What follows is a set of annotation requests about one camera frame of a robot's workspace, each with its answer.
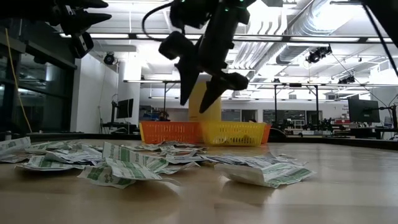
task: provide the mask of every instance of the ductwork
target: ductwork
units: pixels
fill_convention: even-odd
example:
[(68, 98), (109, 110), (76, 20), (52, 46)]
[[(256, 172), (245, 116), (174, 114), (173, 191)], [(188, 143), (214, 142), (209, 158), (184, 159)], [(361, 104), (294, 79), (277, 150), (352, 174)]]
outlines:
[[(342, 12), (341, 7), (330, 4), (331, 0), (314, 0), (312, 5), (285, 31), (285, 35), (330, 35), (353, 16), (353, 12)], [(261, 55), (261, 60), (253, 65), (259, 71), (271, 59), (278, 64), (289, 64), (308, 50), (307, 46), (289, 46), (274, 44), (269, 51)]]
[[(250, 27), (247, 34), (281, 35), (287, 28), (287, 16), (281, 7), (268, 7), (262, 1), (256, 1), (248, 8), (251, 13)], [(260, 55), (266, 53), (272, 43), (244, 42), (232, 66), (235, 69), (248, 69)]]

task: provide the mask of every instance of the yellow basket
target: yellow basket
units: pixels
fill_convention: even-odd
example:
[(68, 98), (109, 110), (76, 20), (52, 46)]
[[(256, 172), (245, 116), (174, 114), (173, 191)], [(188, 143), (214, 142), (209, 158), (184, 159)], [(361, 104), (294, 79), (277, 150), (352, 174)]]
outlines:
[(207, 121), (201, 123), (203, 140), (216, 146), (259, 146), (265, 123)]

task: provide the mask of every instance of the yellow cable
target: yellow cable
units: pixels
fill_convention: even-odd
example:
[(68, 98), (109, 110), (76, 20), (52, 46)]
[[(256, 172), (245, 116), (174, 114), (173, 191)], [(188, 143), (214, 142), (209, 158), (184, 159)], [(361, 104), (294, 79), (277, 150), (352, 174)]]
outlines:
[(32, 128), (30, 128), (29, 120), (27, 119), (27, 116), (26, 116), (26, 113), (25, 113), (24, 105), (22, 104), (21, 96), (20, 96), (20, 94), (18, 93), (17, 76), (15, 75), (14, 63), (12, 62), (11, 46), (10, 46), (10, 40), (9, 40), (9, 38), (8, 38), (8, 29), (7, 29), (7, 28), (6, 28), (6, 38), (7, 38), (7, 45), (8, 45), (8, 54), (9, 54), (9, 56), (10, 56), (12, 74), (14, 75), (15, 88), (17, 89), (17, 94), (18, 94), (19, 103), (21, 104), (22, 112), (23, 112), (23, 114), (24, 114), (24, 117), (25, 117), (27, 126), (29, 127), (29, 131), (30, 131), (30, 133), (33, 133), (33, 132), (32, 132)]

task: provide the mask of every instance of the wooden table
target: wooden table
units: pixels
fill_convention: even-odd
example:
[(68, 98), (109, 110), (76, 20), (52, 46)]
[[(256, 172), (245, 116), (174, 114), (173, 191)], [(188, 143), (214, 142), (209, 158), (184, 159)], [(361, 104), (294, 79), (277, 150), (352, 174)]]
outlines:
[(271, 143), (210, 148), (209, 154), (267, 151), (308, 161), (317, 174), (270, 189), (232, 182), (203, 166), (169, 176), (181, 187), (139, 182), (120, 190), (78, 179), (79, 170), (17, 172), (0, 164), (0, 223), (398, 223), (396, 152)]

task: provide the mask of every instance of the laboratory room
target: laboratory room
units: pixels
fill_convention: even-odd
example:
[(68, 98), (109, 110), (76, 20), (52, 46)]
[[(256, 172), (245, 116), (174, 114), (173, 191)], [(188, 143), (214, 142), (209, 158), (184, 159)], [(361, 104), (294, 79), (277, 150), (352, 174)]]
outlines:
[(1, 223), (398, 223), (395, 0), (7, 3)]

